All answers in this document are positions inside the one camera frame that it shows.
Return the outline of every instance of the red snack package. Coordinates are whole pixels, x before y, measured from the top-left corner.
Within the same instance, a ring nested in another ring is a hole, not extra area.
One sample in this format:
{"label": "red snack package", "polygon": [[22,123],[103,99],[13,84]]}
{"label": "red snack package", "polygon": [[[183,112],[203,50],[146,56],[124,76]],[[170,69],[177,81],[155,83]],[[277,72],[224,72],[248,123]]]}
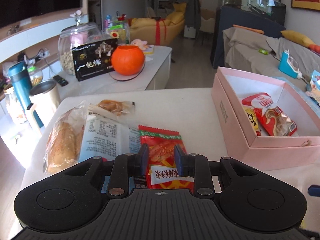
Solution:
{"label": "red snack package", "polygon": [[189,188],[193,191],[193,178],[181,178],[174,163],[174,146],[179,144],[186,152],[178,132],[139,125],[141,144],[149,145],[147,168],[148,188]]}
{"label": "red snack package", "polygon": [[291,136],[297,126],[267,93],[259,93],[245,99],[242,104],[252,106],[257,119],[271,136]]}

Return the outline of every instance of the mug handle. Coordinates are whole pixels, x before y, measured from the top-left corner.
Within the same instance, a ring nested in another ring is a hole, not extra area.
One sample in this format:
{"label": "mug handle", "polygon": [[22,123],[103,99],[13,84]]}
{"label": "mug handle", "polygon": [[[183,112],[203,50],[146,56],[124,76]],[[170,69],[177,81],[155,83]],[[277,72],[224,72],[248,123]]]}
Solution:
{"label": "mug handle", "polygon": [[42,136],[42,133],[40,131],[40,127],[38,126],[38,123],[33,115],[33,112],[36,110],[36,105],[34,103],[31,103],[28,105],[26,109],[26,118],[29,121],[29,124],[31,125],[31,128],[37,132],[40,136]]}

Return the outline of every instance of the pink box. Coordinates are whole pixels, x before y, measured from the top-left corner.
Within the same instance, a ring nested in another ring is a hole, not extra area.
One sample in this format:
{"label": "pink box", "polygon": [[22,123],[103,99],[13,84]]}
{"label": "pink box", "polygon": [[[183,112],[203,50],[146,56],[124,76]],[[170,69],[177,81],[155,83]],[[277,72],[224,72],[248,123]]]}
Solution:
{"label": "pink box", "polygon": [[[296,123],[291,137],[256,135],[241,100],[260,92],[268,93]],[[320,156],[320,119],[286,82],[219,67],[211,95],[230,157],[268,171],[311,164]]]}

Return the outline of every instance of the orange bowl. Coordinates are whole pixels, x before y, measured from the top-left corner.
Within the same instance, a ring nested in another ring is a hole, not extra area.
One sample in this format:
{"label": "orange bowl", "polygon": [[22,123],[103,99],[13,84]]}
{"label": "orange bowl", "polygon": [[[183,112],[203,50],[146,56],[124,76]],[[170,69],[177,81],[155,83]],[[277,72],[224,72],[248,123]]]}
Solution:
{"label": "orange bowl", "polygon": [[142,50],[132,45],[119,46],[111,57],[115,71],[124,76],[137,74],[143,67],[144,61]]}

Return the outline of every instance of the yellow armchair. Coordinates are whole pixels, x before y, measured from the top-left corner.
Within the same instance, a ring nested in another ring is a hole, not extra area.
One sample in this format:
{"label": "yellow armchair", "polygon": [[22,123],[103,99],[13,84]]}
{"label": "yellow armchair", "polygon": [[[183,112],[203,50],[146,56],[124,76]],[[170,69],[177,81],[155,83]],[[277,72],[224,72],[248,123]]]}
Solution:
{"label": "yellow armchair", "polygon": [[[166,19],[159,22],[160,45],[168,46],[172,40],[184,29],[184,13],[186,3],[174,4],[175,11],[169,14]],[[156,20],[140,18],[132,22],[130,28],[130,39],[140,39],[148,44],[156,44]]]}

